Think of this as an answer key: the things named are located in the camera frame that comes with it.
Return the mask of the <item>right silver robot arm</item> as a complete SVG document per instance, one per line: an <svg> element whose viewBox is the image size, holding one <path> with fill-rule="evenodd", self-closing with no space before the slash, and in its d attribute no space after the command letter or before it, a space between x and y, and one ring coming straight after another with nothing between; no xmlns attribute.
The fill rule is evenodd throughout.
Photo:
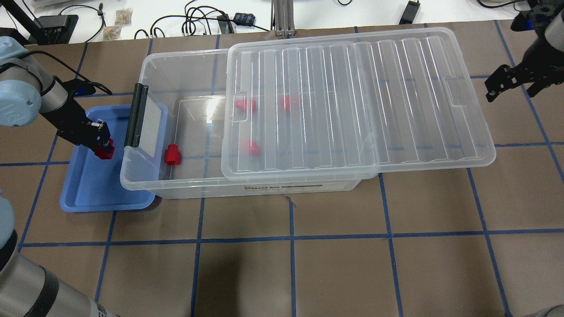
<svg viewBox="0 0 564 317"><path fill-rule="evenodd" d="M487 80L486 99L493 102L502 92L530 84L527 94L536 96L564 81L564 4L561 0L528 0L529 10L520 12L511 31L534 31L536 39L516 66L501 65Z"/></svg>

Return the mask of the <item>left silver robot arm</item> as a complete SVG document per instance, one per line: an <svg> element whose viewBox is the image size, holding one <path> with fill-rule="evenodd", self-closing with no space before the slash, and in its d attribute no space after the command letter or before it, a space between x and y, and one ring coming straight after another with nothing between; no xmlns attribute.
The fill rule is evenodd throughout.
<svg viewBox="0 0 564 317"><path fill-rule="evenodd" d="M77 96L92 96L97 90L111 94L103 84L82 74L62 81L50 74L36 59L44 55L55 62L60 59L48 52L27 50L14 38L0 40L0 122L9 128L26 126L44 117L60 138L84 146L103 160L112 158L115 147L104 121L91 120L76 101Z"/></svg>

